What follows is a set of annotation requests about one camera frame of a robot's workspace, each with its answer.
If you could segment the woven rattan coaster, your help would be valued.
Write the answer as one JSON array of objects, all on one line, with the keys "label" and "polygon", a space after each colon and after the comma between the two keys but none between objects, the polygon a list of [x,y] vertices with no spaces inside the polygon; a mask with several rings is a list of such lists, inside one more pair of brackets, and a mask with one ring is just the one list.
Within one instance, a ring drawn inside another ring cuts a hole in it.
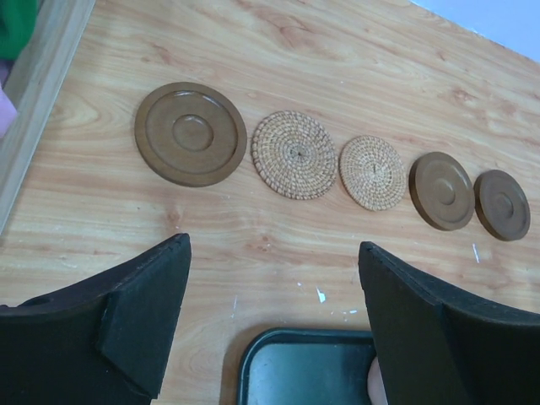
[{"label": "woven rattan coaster", "polygon": [[251,157],[263,181],[294,200],[323,196],[338,175],[332,137],[319,121],[299,111],[263,118],[252,135]]},{"label": "woven rattan coaster", "polygon": [[382,138],[364,135],[348,141],[339,158],[339,173],[349,196],[370,211],[394,208],[406,191],[402,159]]}]

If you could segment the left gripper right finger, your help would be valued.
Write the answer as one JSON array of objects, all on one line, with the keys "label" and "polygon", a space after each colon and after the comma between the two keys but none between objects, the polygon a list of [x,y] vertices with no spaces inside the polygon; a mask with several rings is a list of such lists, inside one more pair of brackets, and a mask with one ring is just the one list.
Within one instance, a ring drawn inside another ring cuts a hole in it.
[{"label": "left gripper right finger", "polygon": [[359,278],[390,404],[537,404],[539,315],[359,246]]}]

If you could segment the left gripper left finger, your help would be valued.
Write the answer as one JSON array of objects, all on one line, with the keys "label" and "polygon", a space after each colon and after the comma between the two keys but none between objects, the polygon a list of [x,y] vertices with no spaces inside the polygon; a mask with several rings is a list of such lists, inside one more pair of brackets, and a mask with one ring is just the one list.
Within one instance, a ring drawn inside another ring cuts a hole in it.
[{"label": "left gripper left finger", "polygon": [[192,248],[177,234],[93,277],[1,308],[4,404],[149,404],[160,393]]}]

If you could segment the dark wooden coaster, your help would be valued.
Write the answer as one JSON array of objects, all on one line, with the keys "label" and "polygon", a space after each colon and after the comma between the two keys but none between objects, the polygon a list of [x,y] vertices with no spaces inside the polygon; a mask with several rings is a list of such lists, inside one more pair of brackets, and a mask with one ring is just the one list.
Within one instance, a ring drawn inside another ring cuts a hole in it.
[{"label": "dark wooden coaster", "polygon": [[226,179],[247,147],[246,125],[235,105],[217,90],[189,82],[163,85],[143,99],[134,138],[155,173],[189,187]]},{"label": "dark wooden coaster", "polygon": [[522,239],[531,224],[527,196],[514,177],[487,170],[474,184],[476,213],[483,227],[502,241]]},{"label": "dark wooden coaster", "polygon": [[416,159],[409,172],[413,205],[432,227],[453,231],[465,227],[474,212],[473,184],[449,154],[430,152]]}]

